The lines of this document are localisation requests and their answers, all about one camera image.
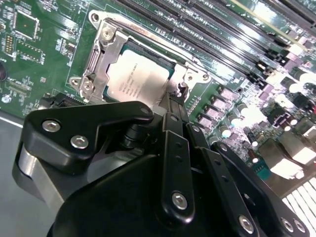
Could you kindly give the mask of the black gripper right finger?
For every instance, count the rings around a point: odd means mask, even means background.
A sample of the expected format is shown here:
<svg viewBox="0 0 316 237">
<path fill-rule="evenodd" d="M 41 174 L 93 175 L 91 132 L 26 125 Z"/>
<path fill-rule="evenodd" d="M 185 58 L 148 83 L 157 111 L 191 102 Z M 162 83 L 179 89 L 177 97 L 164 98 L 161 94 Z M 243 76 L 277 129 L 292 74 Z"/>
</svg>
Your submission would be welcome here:
<svg viewBox="0 0 316 237">
<path fill-rule="evenodd" d="M 299 217 L 227 145 L 186 124 L 196 214 L 185 237 L 307 237 Z"/>
</svg>

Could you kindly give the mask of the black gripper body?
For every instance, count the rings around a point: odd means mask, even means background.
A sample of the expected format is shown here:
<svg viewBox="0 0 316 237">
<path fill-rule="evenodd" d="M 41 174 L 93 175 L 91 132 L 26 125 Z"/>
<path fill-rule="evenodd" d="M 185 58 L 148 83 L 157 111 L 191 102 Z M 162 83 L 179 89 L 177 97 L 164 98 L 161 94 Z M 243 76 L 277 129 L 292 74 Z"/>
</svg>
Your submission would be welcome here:
<svg viewBox="0 0 316 237">
<path fill-rule="evenodd" d="M 205 176 L 192 171 L 195 216 L 179 226 L 157 205 L 161 182 L 158 157 L 131 161 L 74 192 L 61 206 L 51 237 L 232 237 Z"/>
</svg>

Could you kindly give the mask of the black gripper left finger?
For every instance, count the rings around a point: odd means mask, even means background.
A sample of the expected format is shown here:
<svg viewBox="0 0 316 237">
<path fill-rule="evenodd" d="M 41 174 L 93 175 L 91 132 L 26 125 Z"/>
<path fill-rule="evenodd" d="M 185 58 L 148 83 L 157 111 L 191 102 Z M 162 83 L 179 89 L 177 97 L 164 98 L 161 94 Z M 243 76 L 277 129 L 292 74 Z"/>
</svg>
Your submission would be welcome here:
<svg viewBox="0 0 316 237">
<path fill-rule="evenodd" d="M 51 108 L 24 120 L 16 183 L 53 213 L 77 190 L 137 159 L 158 159 L 154 203 L 162 217 L 190 222 L 195 214 L 188 123 L 183 97 Z"/>
</svg>

